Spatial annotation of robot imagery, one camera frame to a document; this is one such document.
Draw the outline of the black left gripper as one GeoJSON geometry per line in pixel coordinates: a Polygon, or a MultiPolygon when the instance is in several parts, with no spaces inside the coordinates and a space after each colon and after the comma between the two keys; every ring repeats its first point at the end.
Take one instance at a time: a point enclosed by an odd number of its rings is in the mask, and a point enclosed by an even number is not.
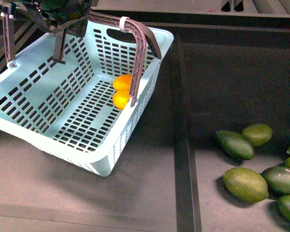
{"type": "MultiPolygon", "coordinates": [[[[34,0],[32,20],[40,25],[46,21],[55,21],[55,26],[72,24],[87,18],[91,0],[34,0]]],[[[52,59],[65,64],[63,60],[67,29],[55,34],[55,46],[52,59]]]]}

